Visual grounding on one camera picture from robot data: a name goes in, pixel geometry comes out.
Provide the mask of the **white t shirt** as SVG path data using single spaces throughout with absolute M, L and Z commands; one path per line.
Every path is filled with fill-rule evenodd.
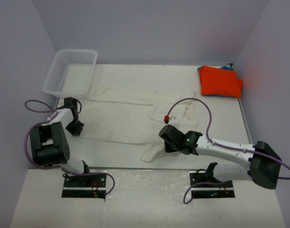
M 181 119 L 179 130 L 197 128 L 194 91 L 164 93 L 98 85 L 92 88 L 80 114 L 84 123 L 81 137 L 107 142 L 142 144 L 140 160 L 152 162 L 165 153 L 159 137 L 164 116 Z

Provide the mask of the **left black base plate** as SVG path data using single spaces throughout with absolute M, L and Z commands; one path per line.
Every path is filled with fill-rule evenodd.
M 69 176 L 63 174 L 62 198 L 105 199 L 106 175 Z

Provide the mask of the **white plastic basket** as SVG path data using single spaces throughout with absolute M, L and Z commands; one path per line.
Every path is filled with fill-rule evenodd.
M 42 91 L 57 98 L 86 99 L 97 57 L 98 53 L 94 50 L 59 50 L 49 68 Z

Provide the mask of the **folded blue t shirt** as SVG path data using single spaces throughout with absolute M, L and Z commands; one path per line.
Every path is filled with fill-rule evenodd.
M 228 66 L 223 66 L 223 67 L 221 67 L 220 69 L 234 71 L 234 69 L 233 69 L 232 67 L 228 67 Z

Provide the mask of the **folded orange t shirt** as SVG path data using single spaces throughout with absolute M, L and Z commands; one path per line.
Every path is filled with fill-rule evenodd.
M 237 73 L 210 66 L 198 68 L 201 95 L 240 98 L 242 95 L 243 80 Z

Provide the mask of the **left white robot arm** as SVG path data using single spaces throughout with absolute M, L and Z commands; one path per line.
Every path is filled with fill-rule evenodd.
M 86 162 L 70 154 L 66 134 L 80 136 L 84 124 L 79 120 L 82 110 L 80 101 L 73 97 L 64 99 L 64 105 L 52 108 L 39 100 L 27 100 L 24 106 L 35 113 L 51 113 L 46 121 L 29 128 L 24 138 L 24 153 L 28 161 L 43 170 L 61 169 L 74 175 L 75 181 L 85 187 L 91 183 L 91 174 Z

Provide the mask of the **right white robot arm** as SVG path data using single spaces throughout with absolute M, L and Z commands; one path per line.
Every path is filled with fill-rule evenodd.
M 164 126 L 159 137 L 164 140 L 167 153 L 211 156 L 229 161 L 229 164 L 210 163 L 205 172 L 205 182 L 214 187 L 220 182 L 252 180 L 260 187 L 276 189 L 281 169 L 281 158 L 265 142 L 235 144 L 208 139 L 199 132 L 182 133 L 172 125 Z

